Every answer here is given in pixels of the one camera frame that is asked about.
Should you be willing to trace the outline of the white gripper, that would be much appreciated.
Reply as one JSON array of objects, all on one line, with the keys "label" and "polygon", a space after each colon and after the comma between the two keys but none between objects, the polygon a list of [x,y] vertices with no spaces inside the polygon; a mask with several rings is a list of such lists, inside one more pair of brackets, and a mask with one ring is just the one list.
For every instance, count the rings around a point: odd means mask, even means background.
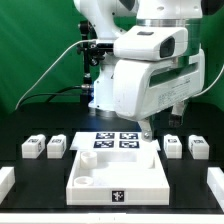
[{"label": "white gripper", "polygon": [[185,111],[183,100],[203,88],[205,55],[202,49],[189,57],[189,64],[177,76],[174,76],[173,65],[172,59],[159,62],[121,59],[115,66],[114,110],[119,117],[139,121],[144,141],[151,142],[153,138],[150,121],[144,118],[176,103],[169,116],[169,126],[180,127]]}]

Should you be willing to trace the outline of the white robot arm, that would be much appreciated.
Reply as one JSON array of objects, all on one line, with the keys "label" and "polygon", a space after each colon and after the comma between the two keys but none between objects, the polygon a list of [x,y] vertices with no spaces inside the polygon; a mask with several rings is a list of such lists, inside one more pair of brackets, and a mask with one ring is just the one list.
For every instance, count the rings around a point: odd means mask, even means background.
[{"label": "white robot arm", "polygon": [[200,25],[224,0],[73,0],[96,32],[100,65],[89,107],[139,123],[153,138],[151,116],[169,107],[179,126],[186,101],[202,92],[205,55]]}]

